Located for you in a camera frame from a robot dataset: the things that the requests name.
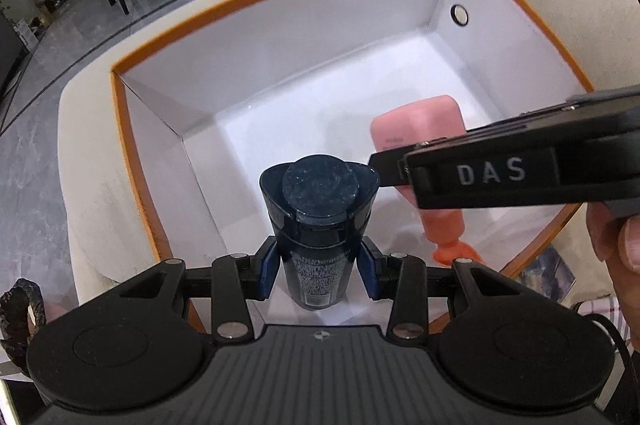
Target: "gray tile floor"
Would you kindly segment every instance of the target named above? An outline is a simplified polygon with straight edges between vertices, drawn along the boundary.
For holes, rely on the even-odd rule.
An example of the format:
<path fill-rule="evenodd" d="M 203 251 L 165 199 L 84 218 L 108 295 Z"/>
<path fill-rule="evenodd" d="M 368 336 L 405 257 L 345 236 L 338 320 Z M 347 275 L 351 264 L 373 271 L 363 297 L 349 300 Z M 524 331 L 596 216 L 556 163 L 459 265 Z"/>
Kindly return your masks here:
<path fill-rule="evenodd" d="M 107 0 L 70 0 L 0 102 L 0 294 L 26 277 L 51 301 L 78 303 L 58 176 L 60 95 L 91 60 L 189 1 L 127 0 L 125 15 Z"/>

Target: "pink bottle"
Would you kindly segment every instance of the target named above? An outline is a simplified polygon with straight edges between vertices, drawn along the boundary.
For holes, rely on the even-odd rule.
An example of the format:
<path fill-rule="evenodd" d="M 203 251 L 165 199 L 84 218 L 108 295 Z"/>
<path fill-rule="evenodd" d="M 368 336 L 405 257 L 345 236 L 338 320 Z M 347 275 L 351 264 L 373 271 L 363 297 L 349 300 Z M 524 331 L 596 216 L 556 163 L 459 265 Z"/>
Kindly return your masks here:
<path fill-rule="evenodd" d="M 443 136 L 458 136 L 465 131 L 458 103 L 449 95 L 412 102 L 377 116 L 371 122 L 371 137 L 378 152 Z M 416 205 L 411 187 L 398 187 L 398 191 Z M 433 252 L 435 261 L 447 266 L 459 257 L 482 262 L 472 246 L 460 241 L 465 231 L 462 210 L 421 210 L 420 218 L 424 235 L 431 243 L 438 245 Z"/>

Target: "finger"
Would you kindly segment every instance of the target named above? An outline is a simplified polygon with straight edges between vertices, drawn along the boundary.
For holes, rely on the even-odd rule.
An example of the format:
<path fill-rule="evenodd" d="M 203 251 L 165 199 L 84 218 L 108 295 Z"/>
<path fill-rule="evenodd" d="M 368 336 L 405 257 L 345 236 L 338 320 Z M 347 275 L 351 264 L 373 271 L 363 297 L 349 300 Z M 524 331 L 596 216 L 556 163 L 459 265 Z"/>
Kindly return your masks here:
<path fill-rule="evenodd" d="M 606 261 L 617 251 L 621 226 L 622 222 L 614 219 L 604 204 L 589 203 L 587 230 L 593 250 L 600 261 Z"/>
<path fill-rule="evenodd" d="M 628 269 L 640 273 L 640 215 L 630 217 L 618 239 L 620 259 Z"/>
<path fill-rule="evenodd" d="M 640 274 L 628 269 L 621 254 L 614 253 L 607 259 L 607 268 L 613 281 L 613 288 L 631 329 L 631 342 L 636 350 L 640 348 Z"/>

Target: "metal screw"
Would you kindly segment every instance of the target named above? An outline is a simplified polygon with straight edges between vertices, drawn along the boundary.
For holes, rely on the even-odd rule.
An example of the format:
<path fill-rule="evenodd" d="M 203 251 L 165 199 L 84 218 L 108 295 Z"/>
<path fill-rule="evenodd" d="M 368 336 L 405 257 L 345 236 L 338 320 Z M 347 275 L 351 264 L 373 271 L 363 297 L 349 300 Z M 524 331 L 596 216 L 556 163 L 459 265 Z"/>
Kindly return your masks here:
<path fill-rule="evenodd" d="M 225 322 L 218 326 L 218 334 L 225 339 L 239 339 L 249 332 L 249 328 L 241 322 Z"/>
<path fill-rule="evenodd" d="M 424 333 L 424 328 L 418 324 L 414 324 L 412 322 L 405 322 L 402 324 L 398 324 L 393 329 L 393 334 L 399 339 L 417 339 L 421 334 Z"/>
<path fill-rule="evenodd" d="M 454 4 L 451 7 L 451 18 L 458 26 L 466 26 L 469 22 L 469 14 L 461 4 Z"/>

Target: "dark blue bottle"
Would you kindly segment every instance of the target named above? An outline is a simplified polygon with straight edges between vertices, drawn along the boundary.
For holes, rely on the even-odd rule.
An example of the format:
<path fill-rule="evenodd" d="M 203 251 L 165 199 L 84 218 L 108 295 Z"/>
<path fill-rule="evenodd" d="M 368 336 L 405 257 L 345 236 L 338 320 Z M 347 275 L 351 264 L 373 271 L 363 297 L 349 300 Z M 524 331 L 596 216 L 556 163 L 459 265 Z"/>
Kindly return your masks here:
<path fill-rule="evenodd" d="M 291 297 L 318 310 L 344 295 L 380 186 L 369 166 L 316 154 L 260 176 Z"/>

